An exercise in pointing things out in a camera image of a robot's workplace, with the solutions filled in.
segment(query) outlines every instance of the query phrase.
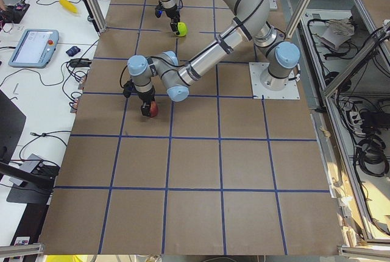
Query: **grid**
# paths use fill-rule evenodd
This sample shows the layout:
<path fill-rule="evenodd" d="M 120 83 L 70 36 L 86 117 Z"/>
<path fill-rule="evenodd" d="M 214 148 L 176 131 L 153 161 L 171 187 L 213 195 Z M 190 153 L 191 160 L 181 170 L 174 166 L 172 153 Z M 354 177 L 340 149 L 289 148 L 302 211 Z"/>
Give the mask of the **grid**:
<path fill-rule="evenodd" d="M 188 60 L 232 15 L 218 0 L 184 0 L 182 18 L 195 28 L 176 38 L 167 19 L 151 15 L 157 0 L 130 2 L 112 0 L 108 11 L 41 236 L 46 252 L 335 254 L 341 232 L 304 96 L 254 101 L 247 62 L 261 56 L 248 43 L 183 103 L 155 80 L 159 115 L 142 118 L 139 99 L 125 99 L 118 86 L 126 60 L 168 46 Z M 189 9 L 199 17 L 186 17 Z M 212 31 L 197 25 L 205 13 Z M 270 21 L 283 28 L 280 18 L 282 10 Z"/>

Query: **touchscreen display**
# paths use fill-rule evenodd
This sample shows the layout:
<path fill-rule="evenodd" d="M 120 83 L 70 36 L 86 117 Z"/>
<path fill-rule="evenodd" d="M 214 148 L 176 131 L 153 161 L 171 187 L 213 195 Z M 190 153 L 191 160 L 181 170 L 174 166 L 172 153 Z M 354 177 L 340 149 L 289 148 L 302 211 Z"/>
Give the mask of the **touchscreen display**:
<path fill-rule="evenodd" d="M 29 31 L 13 61 L 16 63 L 38 63 L 52 33 Z"/>

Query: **white desk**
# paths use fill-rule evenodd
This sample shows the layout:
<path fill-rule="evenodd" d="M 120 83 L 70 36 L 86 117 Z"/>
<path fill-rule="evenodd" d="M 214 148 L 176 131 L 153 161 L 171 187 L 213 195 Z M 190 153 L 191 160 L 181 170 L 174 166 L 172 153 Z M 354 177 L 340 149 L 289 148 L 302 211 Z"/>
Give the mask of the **white desk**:
<path fill-rule="evenodd" d="M 20 24 L 15 25 L 9 34 L 0 32 L 0 40 L 19 41 L 25 29 L 57 29 L 60 33 L 60 43 L 92 44 L 99 36 L 92 23 L 87 21 L 88 12 L 83 2 L 75 4 L 77 14 L 63 8 L 59 3 L 50 6 L 38 5 L 37 0 L 26 0 L 30 8 Z M 39 3 L 49 4 L 58 0 L 40 0 Z M 97 0 L 104 16 L 106 16 L 110 0 Z"/>
<path fill-rule="evenodd" d="M 59 3 L 50 6 L 37 5 L 36 0 L 27 0 L 31 4 L 22 23 L 15 25 L 10 34 L 0 32 L 0 46 L 16 46 L 20 40 L 24 29 L 57 29 L 60 33 L 59 44 L 47 67 L 34 69 L 41 74 L 44 83 L 57 83 L 62 79 L 61 64 L 68 61 L 70 57 L 65 53 L 71 46 L 77 45 L 81 51 L 73 58 L 81 56 L 99 37 L 91 23 L 87 21 L 88 12 L 83 2 L 77 5 L 78 15 L 65 10 Z M 50 3 L 55 0 L 41 0 L 41 3 Z M 110 0 L 98 0 L 104 16 L 110 4 Z M 96 46 L 92 47 L 84 57 L 93 58 Z M 14 73 L 18 68 L 8 65 L 9 58 L 13 50 L 1 50 L 0 60 L 0 83 L 4 77 Z M 65 78 L 68 72 L 63 67 Z M 71 77 L 65 85 L 65 91 L 70 94 L 77 91 L 78 83 Z M 8 78 L 0 89 L 9 97 L 17 97 L 13 102 L 26 115 L 26 125 L 21 135 L 18 147 L 13 158 L 19 158 L 19 150 L 34 137 L 30 132 L 43 133 L 55 130 L 71 130 L 75 114 L 70 113 L 69 99 L 63 94 L 62 84 L 53 87 L 44 87 L 38 74 L 21 71 Z M 68 142 L 68 133 L 58 135 L 65 142 Z M 61 165 L 65 146 L 61 141 L 53 138 L 40 138 L 34 141 L 23 151 L 23 157 L 28 157 L 31 153 L 37 154 L 44 159 L 54 161 Z M 1 183 L 12 185 L 8 177 L 3 177 Z M 0 219 L 0 246 L 8 246 L 15 234 L 15 230 L 20 222 L 26 204 L 12 204 L 6 202 L 10 189 L 0 186 L 0 208 L 2 218 Z"/>

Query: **blue object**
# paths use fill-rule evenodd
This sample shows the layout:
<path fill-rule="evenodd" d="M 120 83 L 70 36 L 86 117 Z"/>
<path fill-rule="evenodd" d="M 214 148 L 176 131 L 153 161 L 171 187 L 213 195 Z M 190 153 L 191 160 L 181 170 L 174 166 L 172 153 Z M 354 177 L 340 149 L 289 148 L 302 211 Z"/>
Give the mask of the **blue object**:
<path fill-rule="evenodd" d="M 44 68 L 59 41 L 54 29 L 26 29 L 8 64 L 12 67 Z"/>
<path fill-rule="evenodd" d="M 184 87 L 182 85 L 168 88 L 166 92 L 168 93 L 168 96 L 171 98 L 171 100 L 174 102 L 184 101 L 190 94 L 190 90 L 188 89 L 188 87 Z"/>
<path fill-rule="evenodd" d="M 69 50 L 67 50 L 66 53 L 68 54 L 69 57 L 73 57 L 74 55 L 76 55 L 80 51 L 81 50 L 79 47 L 73 46 Z"/>
<path fill-rule="evenodd" d="M 176 54 L 174 53 L 174 51 L 166 51 L 166 52 L 163 52 L 163 54 L 165 54 L 169 58 L 171 58 L 173 64 L 179 65 L 179 61 L 177 61 L 177 57 L 176 57 Z"/>
<path fill-rule="evenodd" d="M 128 59 L 127 67 L 131 76 L 141 75 L 147 68 L 147 60 L 144 56 L 135 55 Z"/>
<path fill-rule="evenodd" d="M 284 68 L 293 69 L 298 64 L 300 52 L 296 45 L 284 41 L 276 47 L 275 57 Z"/>

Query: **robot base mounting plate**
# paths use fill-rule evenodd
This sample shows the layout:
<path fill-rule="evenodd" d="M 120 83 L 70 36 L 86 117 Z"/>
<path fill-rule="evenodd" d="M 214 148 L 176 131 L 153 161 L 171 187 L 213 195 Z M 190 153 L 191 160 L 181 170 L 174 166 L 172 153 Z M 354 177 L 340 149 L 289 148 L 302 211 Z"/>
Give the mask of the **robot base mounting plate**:
<path fill-rule="evenodd" d="M 281 91 L 272 91 L 267 89 L 260 82 L 261 73 L 268 67 L 266 62 L 249 62 L 250 81 L 252 82 L 252 93 L 254 99 L 300 99 L 297 82 L 288 81 L 286 87 Z M 289 78 L 294 78 L 294 72 L 291 71 Z"/>

